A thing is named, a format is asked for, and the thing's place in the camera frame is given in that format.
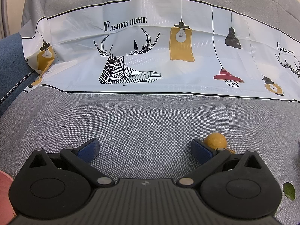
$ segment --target pink plate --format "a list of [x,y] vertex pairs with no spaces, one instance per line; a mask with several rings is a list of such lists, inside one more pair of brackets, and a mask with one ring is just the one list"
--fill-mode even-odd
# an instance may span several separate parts
[[8,190],[12,182],[12,177],[0,170],[0,225],[8,224],[15,215],[8,198]]

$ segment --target yellow round fruit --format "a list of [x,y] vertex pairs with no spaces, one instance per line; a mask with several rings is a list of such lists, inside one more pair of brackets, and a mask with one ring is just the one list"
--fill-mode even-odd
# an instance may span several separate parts
[[218,148],[227,149],[227,140],[225,136],[220,133],[213,133],[208,135],[205,138],[204,143],[214,150]]

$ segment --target black lamp shade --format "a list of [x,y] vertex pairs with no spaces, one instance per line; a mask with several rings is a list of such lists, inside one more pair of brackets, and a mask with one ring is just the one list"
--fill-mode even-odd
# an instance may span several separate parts
[[229,34],[225,39],[225,45],[241,49],[241,44],[239,40],[236,38],[236,36],[234,35],[234,29],[232,27],[229,28]]

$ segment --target silver screw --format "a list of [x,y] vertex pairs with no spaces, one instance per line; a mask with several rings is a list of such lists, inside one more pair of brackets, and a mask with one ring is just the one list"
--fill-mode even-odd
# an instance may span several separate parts
[[179,180],[179,183],[182,184],[182,185],[192,185],[194,183],[194,180],[192,180],[191,178],[181,178]]
[[112,179],[109,177],[101,177],[97,179],[97,183],[100,185],[108,185],[112,182]]

